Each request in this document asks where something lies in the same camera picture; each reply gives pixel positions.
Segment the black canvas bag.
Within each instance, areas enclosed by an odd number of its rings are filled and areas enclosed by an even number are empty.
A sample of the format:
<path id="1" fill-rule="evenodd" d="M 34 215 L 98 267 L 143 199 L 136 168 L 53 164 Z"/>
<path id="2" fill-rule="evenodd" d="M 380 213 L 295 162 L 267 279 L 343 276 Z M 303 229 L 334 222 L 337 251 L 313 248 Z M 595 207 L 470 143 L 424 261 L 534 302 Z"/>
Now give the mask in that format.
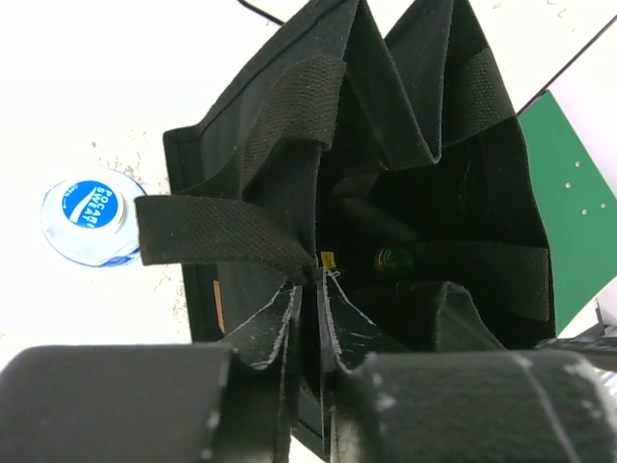
<path id="1" fill-rule="evenodd" d="M 312 1 L 164 146 L 172 194 L 136 203 L 143 262 L 220 278 L 240 325 L 301 287 L 300 391 L 321 423 L 317 289 L 334 277 L 408 349 L 365 363 L 395 400 L 379 402 L 384 443 L 496 452 L 550 433 L 523 358 L 554 329 L 549 244 L 468 2 L 416 1 L 382 35 L 363 1 Z M 388 246 L 414 253 L 412 273 L 375 270 Z"/>

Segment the green glass bottle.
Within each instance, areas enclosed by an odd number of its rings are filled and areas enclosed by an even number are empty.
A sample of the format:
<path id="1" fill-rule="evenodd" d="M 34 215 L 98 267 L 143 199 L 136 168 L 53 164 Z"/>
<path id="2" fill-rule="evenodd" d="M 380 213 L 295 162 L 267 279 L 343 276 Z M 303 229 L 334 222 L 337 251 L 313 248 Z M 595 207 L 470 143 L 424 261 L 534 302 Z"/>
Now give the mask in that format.
<path id="1" fill-rule="evenodd" d="M 383 247 L 375 255 L 374 267 L 382 274 L 409 274 L 414 271 L 415 256 L 406 247 Z"/>

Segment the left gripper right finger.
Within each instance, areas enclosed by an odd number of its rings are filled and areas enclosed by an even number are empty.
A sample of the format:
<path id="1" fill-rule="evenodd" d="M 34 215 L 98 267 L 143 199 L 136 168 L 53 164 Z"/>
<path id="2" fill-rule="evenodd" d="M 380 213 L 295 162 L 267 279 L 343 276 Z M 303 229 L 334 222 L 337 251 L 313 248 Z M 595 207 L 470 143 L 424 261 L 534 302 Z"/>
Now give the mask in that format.
<path id="1" fill-rule="evenodd" d="M 324 445 L 332 462 L 370 462 L 384 443 L 379 402 L 395 400 L 373 379 L 378 354 L 408 349 L 385 334 L 346 296 L 334 277 L 317 289 L 320 342 L 320 393 Z"/>

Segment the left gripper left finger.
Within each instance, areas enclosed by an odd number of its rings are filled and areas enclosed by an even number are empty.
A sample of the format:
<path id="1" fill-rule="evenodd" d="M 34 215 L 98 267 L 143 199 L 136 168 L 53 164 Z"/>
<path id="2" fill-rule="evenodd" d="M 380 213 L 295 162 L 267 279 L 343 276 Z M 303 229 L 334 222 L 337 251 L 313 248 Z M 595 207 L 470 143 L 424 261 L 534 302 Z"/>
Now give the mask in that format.
<path id="1" fill-rule="evenodd" d="M 298 420 L 303 289 L 282 286 L 224 338 L 232 347 L 216 428 L 218 462 L 286 462 Z"/>

